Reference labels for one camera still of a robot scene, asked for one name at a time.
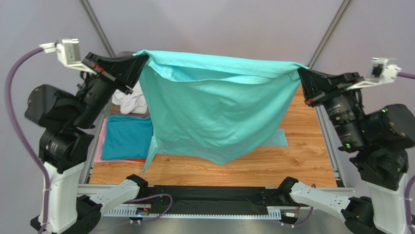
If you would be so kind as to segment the teal green t shirt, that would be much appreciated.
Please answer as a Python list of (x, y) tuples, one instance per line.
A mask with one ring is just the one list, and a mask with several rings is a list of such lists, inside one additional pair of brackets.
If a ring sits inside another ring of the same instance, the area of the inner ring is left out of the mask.
[(260, 146), (287, 147), (280, 128), (301, 84), (301, 64), (142, 50), (139, 82), (153, 125), (145, 168), (157, 154), (224, 165)]

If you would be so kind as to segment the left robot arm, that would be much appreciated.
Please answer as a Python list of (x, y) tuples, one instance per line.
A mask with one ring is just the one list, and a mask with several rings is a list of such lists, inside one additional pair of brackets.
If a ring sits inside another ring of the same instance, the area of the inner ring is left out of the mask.
[(94, 136), (87, 129), (116, 90), (132, 92), (148, 55), (105, 58), (89, 53), (81, 62), (84, 80), (73, 95), (51, 85), (36, 87), (28, 98), (25, 117), (45, 128), (39, 159), (48, 173), (39, 216), (31, 226), (53, 234), (87, 234), (101, 217), (118, 205), (139, 198), (148, 187), (137, 175), (95, 195), (77, 195), (78, 182)]

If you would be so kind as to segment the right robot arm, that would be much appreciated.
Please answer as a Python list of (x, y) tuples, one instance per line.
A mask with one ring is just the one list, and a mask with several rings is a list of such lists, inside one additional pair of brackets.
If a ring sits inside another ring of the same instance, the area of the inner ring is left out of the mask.
[(358, 73), (329, 75), (298, 70), (306, 105), (322, 106), (341, 142), (340, 150), (355, 153), (350, 162), (367, 184), (370, 196), (346, 197), (307, 186), (287, 177), (278, 187), (284, 204), (307, 205), (341, 220), (355, 234), (413, 232), (406, 193), (408, 153), (415, 145), (415, 117), (403, 104), (366, 114)]

